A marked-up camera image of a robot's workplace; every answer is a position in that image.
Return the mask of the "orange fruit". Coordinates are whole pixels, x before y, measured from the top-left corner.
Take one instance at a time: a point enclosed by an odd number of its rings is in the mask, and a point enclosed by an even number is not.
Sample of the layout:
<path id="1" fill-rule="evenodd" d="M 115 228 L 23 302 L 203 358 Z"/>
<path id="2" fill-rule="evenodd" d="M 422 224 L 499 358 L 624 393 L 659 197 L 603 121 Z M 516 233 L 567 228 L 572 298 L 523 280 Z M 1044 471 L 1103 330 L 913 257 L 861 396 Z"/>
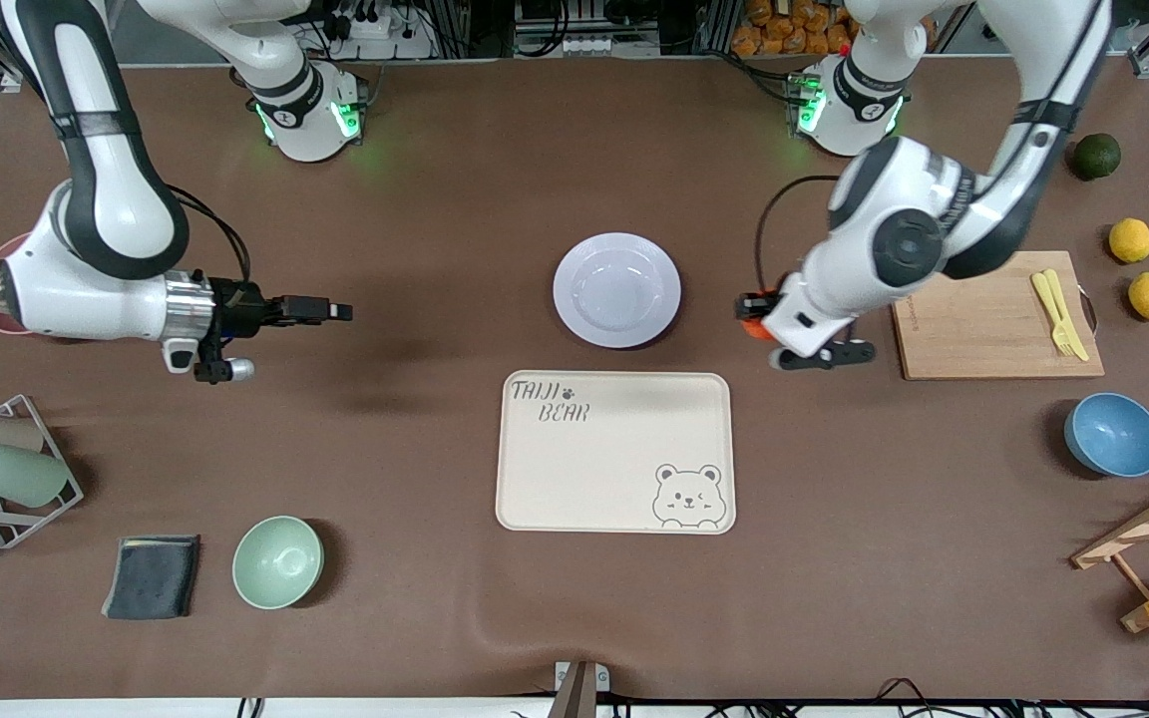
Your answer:
<path id="1" fill-rule="evenodd" d="M 771 312 L 772 312 L 772 310 L 774 310 L 776 308 L 776 304 L 779 303 L 780 295 L 778 294 L 778 292 L 774 292 L 772 289 L 759 291 L 759 292 L 771 292 Z M 769 317 L 769 314 L 766 315 L 766 317 L 763 317 L 762 319 L 738 319 L 738 321 L 740 323 L 740 326 L 742 326 L 742 329 L 748 333 L 748 335 L 751 335 L 753 339 L 758 339 L 763 341 L 774 341 L 774 335 L 771 335 L 769 330 L 766 330 L 765 326 L 763 326 L 763 321 L 765 321 Z"/>

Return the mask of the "pale lavender round plate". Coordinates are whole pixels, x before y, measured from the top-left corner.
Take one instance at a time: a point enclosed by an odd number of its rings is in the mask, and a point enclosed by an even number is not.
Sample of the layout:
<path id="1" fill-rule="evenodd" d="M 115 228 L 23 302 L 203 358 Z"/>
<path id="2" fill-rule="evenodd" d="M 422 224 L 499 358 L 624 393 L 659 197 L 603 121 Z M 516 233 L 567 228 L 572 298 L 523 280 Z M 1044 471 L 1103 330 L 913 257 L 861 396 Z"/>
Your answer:
<path id="1" fill-rule="evenodd" d="M 683 304 L 683 277 L 666 250 L 646 237 L 597 233 L 566 250 L 552 296 L 560 321 L 578 339 L 629 350 L 669 330 Z"/>

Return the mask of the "cream tray with bear print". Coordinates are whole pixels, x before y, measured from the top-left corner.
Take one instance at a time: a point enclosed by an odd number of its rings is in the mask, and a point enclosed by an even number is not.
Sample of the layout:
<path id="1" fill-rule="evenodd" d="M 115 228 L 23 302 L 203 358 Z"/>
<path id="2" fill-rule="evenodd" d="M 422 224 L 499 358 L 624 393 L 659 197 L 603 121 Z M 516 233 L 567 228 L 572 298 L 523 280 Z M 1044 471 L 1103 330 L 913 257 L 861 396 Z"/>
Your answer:
<path id="1" fill-rule="evenodd" d="M 512 373 L 494 504 L 516 532 L 724 535 L 737 520 L 728 383 L 689 372 Z"/>

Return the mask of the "wooden cutting board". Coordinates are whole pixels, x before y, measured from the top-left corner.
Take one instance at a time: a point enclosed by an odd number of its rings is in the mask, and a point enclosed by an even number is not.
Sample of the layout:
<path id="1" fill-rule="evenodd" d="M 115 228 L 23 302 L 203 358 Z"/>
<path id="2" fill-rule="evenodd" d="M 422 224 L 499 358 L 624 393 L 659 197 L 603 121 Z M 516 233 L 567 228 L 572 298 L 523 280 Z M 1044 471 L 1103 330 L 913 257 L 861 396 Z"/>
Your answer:
<path id="1" fill-rule="evenodd" d="M 1088 358 L 1059 353 L 1031 275 L 1052 269 Z M 893 306 L 903 376 L 935 380 L 1065 380 L 1105 373 L 1067 250 L 1018 250 L 997 271 L 939 275 Z"/>

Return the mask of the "mint green bowl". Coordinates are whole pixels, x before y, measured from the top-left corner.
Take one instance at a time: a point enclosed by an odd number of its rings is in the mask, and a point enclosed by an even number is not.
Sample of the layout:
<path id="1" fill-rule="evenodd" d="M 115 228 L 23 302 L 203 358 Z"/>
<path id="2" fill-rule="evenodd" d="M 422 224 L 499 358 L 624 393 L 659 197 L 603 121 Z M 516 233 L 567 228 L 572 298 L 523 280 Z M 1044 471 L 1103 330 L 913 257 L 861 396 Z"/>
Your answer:
<path id="1" fill-rule="evenodd" d="M 229 573 L 242 603 L 261 610 L 291 607 L 314 589 L 322 576 L 321 536 L 296 517 L 270 517 L 245 533 Z"/>

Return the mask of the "white power strip with plugs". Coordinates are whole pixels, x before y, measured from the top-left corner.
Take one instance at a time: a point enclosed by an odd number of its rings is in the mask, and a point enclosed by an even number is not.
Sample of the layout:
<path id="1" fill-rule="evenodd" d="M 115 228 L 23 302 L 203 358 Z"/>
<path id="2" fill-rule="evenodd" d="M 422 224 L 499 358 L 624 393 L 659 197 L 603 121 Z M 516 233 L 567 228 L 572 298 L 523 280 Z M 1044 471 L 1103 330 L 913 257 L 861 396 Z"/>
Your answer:
<path id="1" fill-rule="evenodd" d="M 337 60 L 427 60 L 442 56 L 427 11 L 407 0 L 329 0 L 327 53 Z"/>

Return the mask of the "pile of brown bread rolls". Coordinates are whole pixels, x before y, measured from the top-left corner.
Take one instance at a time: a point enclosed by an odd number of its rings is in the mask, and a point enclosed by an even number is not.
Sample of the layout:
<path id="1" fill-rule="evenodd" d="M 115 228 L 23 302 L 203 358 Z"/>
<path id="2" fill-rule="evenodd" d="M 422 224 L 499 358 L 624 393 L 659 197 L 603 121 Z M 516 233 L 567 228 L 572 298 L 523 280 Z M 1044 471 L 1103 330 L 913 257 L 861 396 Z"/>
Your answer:
<path id="1" fill-rule="evenodd" d="M 742 10 L 731 34 L 738 56 L 845 54 L 862 28 L 842 0 L 743 0 Z"/>

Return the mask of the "mint green cup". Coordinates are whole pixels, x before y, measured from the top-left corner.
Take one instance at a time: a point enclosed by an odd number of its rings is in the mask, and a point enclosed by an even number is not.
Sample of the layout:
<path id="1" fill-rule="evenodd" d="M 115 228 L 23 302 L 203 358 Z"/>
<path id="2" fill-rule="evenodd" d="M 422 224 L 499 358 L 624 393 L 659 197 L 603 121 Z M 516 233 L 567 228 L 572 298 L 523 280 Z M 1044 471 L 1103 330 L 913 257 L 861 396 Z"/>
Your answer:
<path id="1" fill-rule="evenodd" d="M 59 497 L 70 478 L 64 461 L 0 443 L 0 499 L 28 509 L 43 508 Z"/>

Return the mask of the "folded grey cloth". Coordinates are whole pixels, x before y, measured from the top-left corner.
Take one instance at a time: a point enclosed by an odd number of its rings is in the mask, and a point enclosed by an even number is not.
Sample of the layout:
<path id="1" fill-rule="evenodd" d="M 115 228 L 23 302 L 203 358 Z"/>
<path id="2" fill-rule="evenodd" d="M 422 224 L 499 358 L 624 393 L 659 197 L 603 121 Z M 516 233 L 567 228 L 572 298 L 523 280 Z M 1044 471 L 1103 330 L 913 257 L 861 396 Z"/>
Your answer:
<path id="1" fill-rule="evenodd" d="M 200 536 L 123 536 L 101 613 L 115 622 L 188 616 Z"/>

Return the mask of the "yellow plastic fork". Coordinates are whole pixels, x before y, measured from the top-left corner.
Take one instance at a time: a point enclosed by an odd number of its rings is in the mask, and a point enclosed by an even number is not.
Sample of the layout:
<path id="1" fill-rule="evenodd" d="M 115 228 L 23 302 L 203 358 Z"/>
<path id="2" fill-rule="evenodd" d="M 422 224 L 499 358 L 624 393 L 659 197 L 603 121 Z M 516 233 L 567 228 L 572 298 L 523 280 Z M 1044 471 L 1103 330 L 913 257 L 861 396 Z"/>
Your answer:
<path id="1" fill-rule="evenodd" d="M 1056 308 L 1054 308 L 1054 306 L 1052 306 L 1052 296 L 1050 296 L 1048 294 L 1048 286 L 1044 285 L 1044 280 L 1043 280 L 1043 278 L 1040 277 L 1040 272 L 1035 273 L 1035 275 L 1031 275 L 1030 276 L 1030 281 L 1031 281 L 1031 285 L 1033 285 L 1033 287 L 1034 287 L 1034 289 L 1036 292 L 1038 298 L 1040 299 L 1041 304 L 1044 306 L 1044 312 L 1048 314 L 1048 318 L 1050 321 L 1050 339 L 1052 339 L 1054 319 L 1057 318 Z M 1052 341 L 1052 343 L 1056 345 L 1056 347 L 1058 349 L 1058 345 L 1056 342 L 1054 342 L 1054 341 Z M 1070 354 L 1070 355 L 1063 354 L 1059 349 L 1058 349 L 1058 352 L 1063 356 L 1073 356 L 1073 354 Z"/>

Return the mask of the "dark green avocado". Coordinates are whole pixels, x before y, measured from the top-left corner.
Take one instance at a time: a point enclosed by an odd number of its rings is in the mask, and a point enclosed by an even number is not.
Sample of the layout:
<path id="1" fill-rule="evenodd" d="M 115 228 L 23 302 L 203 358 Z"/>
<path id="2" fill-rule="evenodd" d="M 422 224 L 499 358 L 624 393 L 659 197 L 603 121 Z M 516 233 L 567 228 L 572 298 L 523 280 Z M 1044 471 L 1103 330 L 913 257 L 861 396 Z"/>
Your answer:
<path id="1" fill-rule="evenodd" d="M 1081 180 L 1092 182 L 1111 177 L 1120 168 L 1123 150 L 1113 136 L 1086 136 L 1075 142 L 1070 167 Z"/>

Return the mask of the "blue bowl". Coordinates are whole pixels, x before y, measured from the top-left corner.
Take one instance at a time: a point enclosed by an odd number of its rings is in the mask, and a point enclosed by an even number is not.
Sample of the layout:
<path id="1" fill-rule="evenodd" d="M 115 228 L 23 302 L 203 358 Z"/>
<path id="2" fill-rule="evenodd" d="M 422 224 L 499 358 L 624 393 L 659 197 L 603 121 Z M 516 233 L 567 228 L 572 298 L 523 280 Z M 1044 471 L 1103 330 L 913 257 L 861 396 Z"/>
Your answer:
<path id="1" fill-rule="evenodd" d="M 1067 415 L 1063 435 L 1073 458 L 1098 474 L 1149 474 L 1149 410 L 1129 396 L 1084 397 Z"/>

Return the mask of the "wooden drying rack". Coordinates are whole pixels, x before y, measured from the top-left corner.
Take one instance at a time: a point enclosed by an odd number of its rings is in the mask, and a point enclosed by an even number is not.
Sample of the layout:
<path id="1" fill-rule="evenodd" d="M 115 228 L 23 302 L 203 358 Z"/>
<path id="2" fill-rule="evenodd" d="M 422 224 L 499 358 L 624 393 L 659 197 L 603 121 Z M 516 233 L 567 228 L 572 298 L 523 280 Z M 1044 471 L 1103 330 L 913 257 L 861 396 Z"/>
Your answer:
<path id="1" fill-rule="evenodd" d="M 1129 563 L 1123 558 L 1123 554 L 1136 545 L 1144 545 L 1144 542 L 1149 542 L 1149 508 L 1141 510 L 1121 526 L 1104 533 L 1098 540 L 1090 542 L 1069 558 L 1071 568 L 1075 569 L 1089 569 L 1100 564 L 1115 566 L 1139 590 L 1139 594 L 1143 596 L 1143 603 L 1120 618 L 1123 630 L 1129 633 L 1149 631 L 1149 617 L 1146 616 L 1144 610 L 1146 601 L 1149 600 L 1149 585 L 1141 580 L 1134 568 L 1131 568 Z"/>

